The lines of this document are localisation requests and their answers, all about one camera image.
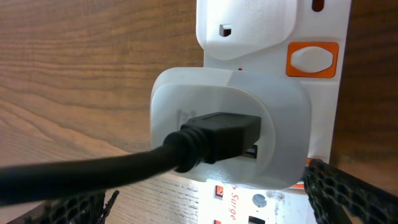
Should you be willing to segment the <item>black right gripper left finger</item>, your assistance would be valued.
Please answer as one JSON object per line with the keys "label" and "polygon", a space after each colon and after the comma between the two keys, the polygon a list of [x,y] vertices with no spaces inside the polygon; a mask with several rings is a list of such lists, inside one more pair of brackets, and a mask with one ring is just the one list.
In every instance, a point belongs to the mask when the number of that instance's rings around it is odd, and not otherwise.
{"label": "black right gripper left finger", "polygon": [[46,200],[7,224],[105,224],[119,195],[115,190],[109,200],[106,192]]}

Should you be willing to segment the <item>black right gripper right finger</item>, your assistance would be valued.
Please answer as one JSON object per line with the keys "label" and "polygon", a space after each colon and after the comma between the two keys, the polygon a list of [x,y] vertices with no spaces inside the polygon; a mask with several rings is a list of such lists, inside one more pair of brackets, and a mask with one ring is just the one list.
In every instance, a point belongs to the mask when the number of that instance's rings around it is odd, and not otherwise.
{"label": "black right gripper right finger", "polygon": [[397,224],[397,197],[349,175],[320,159],[312,159],[303,175],[304,191],[317,223]]}

